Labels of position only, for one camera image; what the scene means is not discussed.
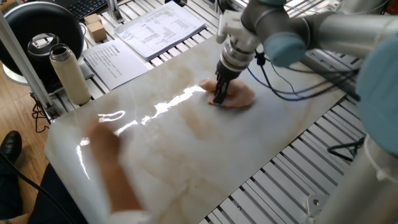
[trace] end effector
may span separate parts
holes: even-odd
[[[251,0],[243,13],[225,11],[220,17],[217,43],[222,44],[227,35],[231,38],[225,43],[217,64],[214,103],[224,101],[229,82],[248,68],[260,44],[270,61],[280,67],[298,62],[305,55],[307,45],[293,28],[294,21],[284,9],[285,2]]]

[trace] wooden floor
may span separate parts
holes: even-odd
[[[10,81],[2,70],[0,62],[0,141],[12,130],[22,136],[22,154],[16,166],[28,178],[39,184],[42,180],[48,160],[44,156],[44,146],[49,133],[35,132],[35,119],[32,109],[35,101],[30,97],[29,87]],[[39,119],[38,130],[49,125],[45,119]],[[22,180],[19,181],[24,201],[24,213],[31,213],[37,191]]]

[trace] black round object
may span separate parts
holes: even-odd
[[[6,20],[46,89],[49,91],[54,85],[59,84],[58,76],[49,57],[47,60],[42,60],[42,58],[28,54],[28,44],[33,37],[39,34],[55,34],[62,43],[72,50],[76,58],[79,58],[83,50],[84,37],[76,17],[57,4],[31,2],[10,11],[6,14]],[[1,41],[0,60],[7,68],[21,75]]]

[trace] white marble surface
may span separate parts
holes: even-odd
[[[159,223],[198,223],[343,96],[283,101],[245,71],[239,78],[256,92],[253,106],[210,106],[197,83],[215,78],[222,48],[211,38],[51,125],[45,153],[90,223],[109,216],[82,134],[91,120],[108,122],[124,139],[124,167]],[[251,69],[264,80],[256,62]],[[291,91],[271,66],[266,70],[275,88]],[[322,81],[277,70],[296,90]]]

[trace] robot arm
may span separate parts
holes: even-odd
[[[342,2],[340,11],[352,12],[358,2],[361,1]],[[372,2],[369,7],[373,8],[374,4],[380,4],[380,1],[367,2]],[[299,62],[311,49],[365,58],[380,41],[398,32],[395,16],[324,12],[291,19],[284,3],[285,0],[251,0],[244,12],[226,11],[220,17],[217,42],[223,43],[227,35],[231,38],[225,43],[217,65],[218,89],[214,103],[223,102],[228,83],[249,66],[259,44],[274,65],[288,67]]]

